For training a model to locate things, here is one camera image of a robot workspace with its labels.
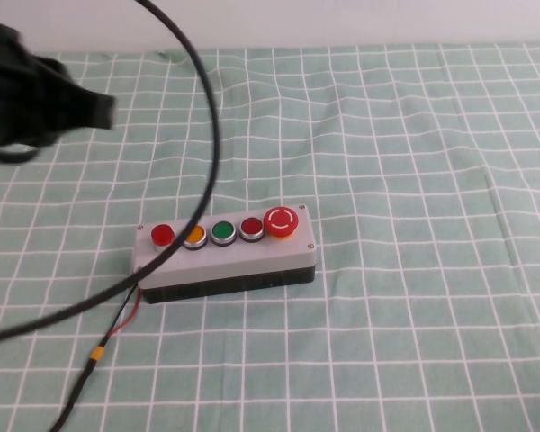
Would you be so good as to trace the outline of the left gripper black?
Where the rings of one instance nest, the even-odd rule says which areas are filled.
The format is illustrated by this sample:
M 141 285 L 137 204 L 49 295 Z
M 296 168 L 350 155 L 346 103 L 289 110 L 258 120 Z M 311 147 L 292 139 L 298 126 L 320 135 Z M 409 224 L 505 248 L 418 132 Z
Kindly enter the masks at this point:
M 109 131 L 114 96 L 77 85 L 55 58 L 29 52 L 20 33 L 0 24 L 0 148 L 40 148 L 78 129 Z

